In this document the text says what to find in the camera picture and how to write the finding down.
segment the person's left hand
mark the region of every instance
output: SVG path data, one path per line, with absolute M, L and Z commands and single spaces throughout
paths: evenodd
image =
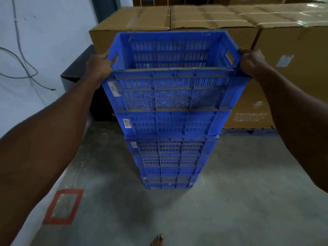
M 87 62 L 86 76 L 96 78 L 99 84 L 103 82 L 112 71 L 112 63 L 106 59 L 109 52 L 92 54 Z

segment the stack of blue crates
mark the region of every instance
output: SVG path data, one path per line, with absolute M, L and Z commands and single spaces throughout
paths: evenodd
M 147 189 L 191 188 L 250 77 L 226 31 L 118 33 L 102 86 Z

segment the wire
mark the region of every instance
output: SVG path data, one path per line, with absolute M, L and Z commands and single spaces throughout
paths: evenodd
M 48 90 L 51 90 L 51 91 L 55 91 L 56 89 L 52 89 L 52 88 L 45 87 L 45 86 L 43 86 L 42 84 L 40 84 L 39 82 L 37 82 L 37 81 L 33 78 L 33 77 L 36 76 L 39 72 L 38 72 L 37 69 L 35 69 L 34 66 L 32 66 L 32 65 L 31 65 L 31 64 L 25 59 L 24 54 L 23 54 L 23 52 L 22 52 L 22 48 L 21 48 L 21 44 L 20 44 L 20 37 L 19 37 L 18 24 L 17 24 L 17 17 L 16 17 L 16 6 L 15 6 L 15 0 L 11 0 L 11 2 L 12 2 L 12 8 L 13 8 L 13 12 L 14 12 L 14 23 L 15 23 L 15 31 L 16 31 L 16 40 L 17 40 L 17 45 L 18 45 L 19 52 L 20 52 L 20 54 L 21 54 L 21 56 L 22 56 L 22 58 L 23 58 L 23 61 L 26 62 L 30 67 L 32 67 L 33 70 L 35 70 L 35 74 L 31 75 L 31 74 L 29 73 L 29 70 L 27 69 L 27 67 L 24 66 L 24 63 L 21 61 L 21 59 L 20 59 L 15 53 L 13 53 L 12 51 L 10 51 L 10 50 L 8 50 L 8 49 L 6 49 L 6 48 L 4 48 L 4 47 L 0 47 L 1 50 L 4 50 L 4 51 L 6 51 L 6 52 L 8 52 L 8 53 L 11 53 L 12 55 L 14 55 L 14 56 L 19 60 L 21 66 L 24 68 L 25 72 L 27 73 L 27 76 L 26 76 L 26 77 L 11 77 L 11 76 L 7 76 L 7 75 L 2 74 L 2 73 L 0 73 L 0 75 L 4 76 L 4 77 L 6 77 L 6 78 L 11 78 L 11 79 L 25 79 L 25 78 L 29 78 L 30 81 L 31 81 L 31 84 L 32 84 L 32 86 L 33 86 L 33 88 L 34 88 L 34 90 L 35 90 L 36 93 L 37 93 L 37 91 L 36 91 L 36 89 L 35 89 L 35 87 L 34 87 L 34 85 L 33 85 L 33 83 L 32 83 L 32 80 L 33 80 L 35 83 L 37 83 L 39 86 L 41 86 L 41 87 L 43 87 L 43 88 L 45 88 L 45 89 L 48 89 Z

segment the forearm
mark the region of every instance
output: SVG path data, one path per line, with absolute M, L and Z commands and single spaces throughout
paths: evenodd
M 314 183 L 328 191 L 328 106 L 303 92 L 270 66 L 256 72 L 255 78 L 265 93 L 287 149 Z
M 49 192 L 79 148 L 92 96 L 90 77 L 11 129 L 0 140 L 1 238 L 9 245 L 29 212 Z

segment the person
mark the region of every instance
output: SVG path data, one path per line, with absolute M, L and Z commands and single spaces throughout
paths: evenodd
M 313 183 L 328 192 L 328 105 L 269 66 L 261 51 L 240 51 L 240 67 L 262 87 L 286 148 Z M 92 55 L 85 76 L 73 88 L 1 138 L 1 245 L 11 244 L 31 210 L 75 157 L 93 93 L 111 72 L 107 55 Z M 151 243 L 162 245 L 162 235 Z

